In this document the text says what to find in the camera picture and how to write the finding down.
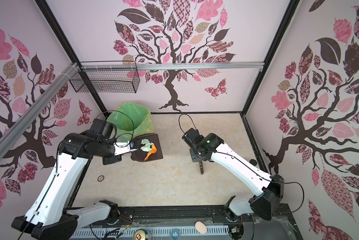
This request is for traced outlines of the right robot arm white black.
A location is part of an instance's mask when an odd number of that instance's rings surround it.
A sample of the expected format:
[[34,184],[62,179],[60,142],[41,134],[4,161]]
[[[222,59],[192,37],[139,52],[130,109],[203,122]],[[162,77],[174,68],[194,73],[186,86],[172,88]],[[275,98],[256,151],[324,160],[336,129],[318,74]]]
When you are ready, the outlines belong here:
[[194,163],[209,161],[218,163],[251,191],[250,194],[232,196],[224,206],[224,215],[230,221],[246,214],[255,214],[270,221],[276,212],[284,194],[284,178],[272,176],[255,167],[238,155],[222,138],[210,133],[206,137],[196,129],[189,129],[182,136],[189,146]]

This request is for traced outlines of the dark brown hand brush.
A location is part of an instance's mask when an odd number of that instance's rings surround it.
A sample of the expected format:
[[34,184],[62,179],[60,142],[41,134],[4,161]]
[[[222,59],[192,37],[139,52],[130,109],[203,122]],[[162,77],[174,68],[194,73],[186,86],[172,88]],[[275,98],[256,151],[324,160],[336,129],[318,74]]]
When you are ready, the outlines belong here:
[[203,161],[198,162],[198,164],[199,164],[200,174],[203,175],[204,174]]

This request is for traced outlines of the dark brown dustpan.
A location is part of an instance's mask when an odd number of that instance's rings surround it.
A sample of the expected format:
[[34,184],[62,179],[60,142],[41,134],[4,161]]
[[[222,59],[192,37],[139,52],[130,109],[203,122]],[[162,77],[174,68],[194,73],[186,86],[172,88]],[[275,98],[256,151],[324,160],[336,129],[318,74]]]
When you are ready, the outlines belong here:
[[158,134],[145,134],[133,139],[136,151],[131,153],[131,159],[136,162],[151,162],[163,159],[163,153]]

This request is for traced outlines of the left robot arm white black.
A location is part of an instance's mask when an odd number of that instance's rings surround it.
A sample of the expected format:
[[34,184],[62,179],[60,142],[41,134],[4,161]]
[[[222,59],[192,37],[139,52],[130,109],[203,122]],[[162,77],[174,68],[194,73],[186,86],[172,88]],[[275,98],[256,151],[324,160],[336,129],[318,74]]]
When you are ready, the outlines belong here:
[[95,119],[89,130],[67,135],[57,150],[57,160],[33,206],[24,216],[16,217],[11,227],[36,240],[68,240],[74,232],[98,221],[118,221],[118,205],[102,200],[90,207],[67,210],[79,178],[93,157],[116,160],[111,136],[116,126]]

